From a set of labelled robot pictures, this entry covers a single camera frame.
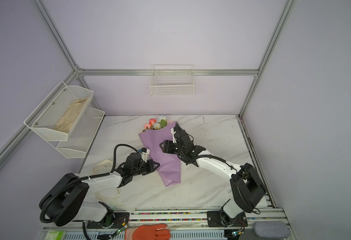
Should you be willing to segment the cream fake rose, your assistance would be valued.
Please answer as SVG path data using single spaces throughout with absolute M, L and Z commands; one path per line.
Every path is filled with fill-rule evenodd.
M 155 122 L 155 123 L 152 124 L 152 129 L 153 129 L 153 130 L 159 130 L 159 129 L 161 129 L 161 128 L 162 128 L 162 126 L 161 126 L 161 124 L 158 123 L 158 122 Z

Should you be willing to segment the white fake rose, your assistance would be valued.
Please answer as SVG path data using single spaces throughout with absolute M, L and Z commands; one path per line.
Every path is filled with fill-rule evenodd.
M 164 128 L 168 124 L 168 118 L 164 115 L 157 117 L 157 123 L 160 125 L 160 129 Z

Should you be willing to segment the pink purple wrapping paper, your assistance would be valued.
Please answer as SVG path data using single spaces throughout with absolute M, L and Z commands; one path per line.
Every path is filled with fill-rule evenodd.
M 160 164 L 157 172 L 166 187 L 181 183 L 180 160 L 177 155 L 163 153 L 160 148 L 160 144 L 165 140 L 173 142 L 171 130 L 175 125 L 176 122 L 171 121 L 166 127 L 160 130 L 146 130 L 139 134 L 143 146 L 150 150 L 150 158 Z

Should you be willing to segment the deep pink fake rose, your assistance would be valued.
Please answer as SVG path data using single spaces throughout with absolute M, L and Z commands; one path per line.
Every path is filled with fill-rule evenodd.
M 149 124 L 152 126 L 153 124 L 155 124 L 157 122 L 157 119 L 150 119 L 149 120 Z

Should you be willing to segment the cream ribbon roll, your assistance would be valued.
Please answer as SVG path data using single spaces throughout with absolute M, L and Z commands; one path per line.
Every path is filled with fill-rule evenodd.
M 107 173 L 112 169 L 113 160 L 106 159 L 93 167 L 93 175 Z M 127 205 L 126 203 L 118 201 L 121 195 L 119 189 L 111 189 L 111 192 L 106 194 L 106 190 L 95 193 L 96 199 L 107 204 L 110 208 L 115 210 L 124 210 L 126 212 L 134 212 L 136 208 Z

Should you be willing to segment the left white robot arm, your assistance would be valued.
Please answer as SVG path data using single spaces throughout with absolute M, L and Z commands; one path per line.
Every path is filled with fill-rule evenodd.
M 87 222 L 94 222 L 103 229 L 118 227 L 107 239 L 112 239 L 124 231 L 128 227 L 129 214 L 115 214 L 111 204 L 101 199 L 99 193 L 124 187 L 135 176 L 155 172 L 160 164 L 149 159 L 149 149 L 138 150 L 130 146 L 133 152 L 125 162 L 117 165 L 117 150 L 121 146 L 115 146 L 112 160 L 106 159 L 101 162 L 102 167 L 108 168 L 105 173 L 83 177 L 74 173 L 65 174 L 40 201 L 40 222 L 53 223 L 57 227 L 70 222 L 81 222 L 87 240 L 90 238 L 86 230 Z

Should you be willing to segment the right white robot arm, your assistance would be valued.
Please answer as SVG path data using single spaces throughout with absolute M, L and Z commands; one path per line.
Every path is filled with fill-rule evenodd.
M 244 213 L 260 214 L 257 205 L 267 189 L 254 166 L 238 165 L 213 155 L 202 146 L 195 145 L 190 135 L 178 123 L 171 129 L 172 140 L 160 143 L 163 153 L 176 155 L 186 165 L 206 169 L 230 183 L 230 199 L 214 213 L 220 227 L 231 227 Z

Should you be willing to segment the lower white mesh shelf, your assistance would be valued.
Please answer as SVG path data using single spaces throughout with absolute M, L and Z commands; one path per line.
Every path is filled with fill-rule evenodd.
M 56 150 L 67 159 L 85 158 L 104 116 L 105 112 L 101 110 L 87 108 L 69 139 L 59 142 Z

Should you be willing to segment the white mesh shelf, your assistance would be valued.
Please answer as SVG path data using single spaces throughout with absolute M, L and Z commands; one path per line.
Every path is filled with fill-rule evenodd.
M 69 139 L 59 142 L 56 150 L 67 159 L 85 158 L 104 116 L 105 112 L 101 110 L 87 108 Z
M 80 86 L 66 85 L 61 81 L 50 92 L 50 95 L 44 99 L 44 102 L 40 103 L 39 106 L 24 120 L 24 125 L 47 142 L 65 142 L 69 139 L 74 127 L 90 105 L 93 96 L 94 92 L 89 89 Z M 82 109 L 70 132 L 66 134 L 55 131 L 54 126 L 65 113 L 69 104 L 76 99 L 87 97 L 89 97 L 89 100 Z

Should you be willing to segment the orange rubber glove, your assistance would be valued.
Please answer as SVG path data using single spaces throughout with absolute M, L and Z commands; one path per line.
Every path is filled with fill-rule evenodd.
M 171 232 L 166 224 L 142 225 L 125 230 L 125 240 L 169 240 Z

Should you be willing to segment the upper white mesh shelf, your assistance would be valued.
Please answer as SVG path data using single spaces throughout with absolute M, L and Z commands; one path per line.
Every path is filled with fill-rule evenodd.
M 40 103 L 39 106 L 24 120 L 24 125 L 47 142 L 65 142 L 69 139 L 74 127 L 90 105 L 93 96 L 94 92 L 89 89 L 80 86 L 66 85 L 61 81 L 50 92 L 50 95 L 44 99 L 44 102 Z M 55 131 L 54 126 L 65 113 L 69 104 L 76 99 L 87 97 L 89 97 L 89 100 L 82 109 L 70 132 L 66 134 Z

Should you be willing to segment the green white packet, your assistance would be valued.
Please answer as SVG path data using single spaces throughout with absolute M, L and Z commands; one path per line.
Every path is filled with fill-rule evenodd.
M 44 240 L 64 240 L 66 231 L 48 231 Z

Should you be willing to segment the grey cloth pad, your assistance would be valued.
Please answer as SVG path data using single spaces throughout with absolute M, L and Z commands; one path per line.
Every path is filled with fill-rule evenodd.
M 261 238 L 278 240 L 290 237 L 290 230 L 283 222 L 256 222 L 253 229 Z

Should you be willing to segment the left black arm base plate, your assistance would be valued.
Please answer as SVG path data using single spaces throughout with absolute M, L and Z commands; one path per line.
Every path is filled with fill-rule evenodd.
M 128 224 L 129 218 L 129 212 L 108 211 L 100 222 L 89 221 L 87 229 L 119 229 Z

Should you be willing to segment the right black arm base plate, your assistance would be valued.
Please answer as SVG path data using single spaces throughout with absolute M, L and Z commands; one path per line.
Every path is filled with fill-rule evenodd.
M 248 226 L 245 212 L 238 207 L 234 209 L 234 212 L 231 212 L 231 215 L 224 211 L 223 206 L 219 211 L 207 211 L 206 217 L 209 227 L 230 228 Z

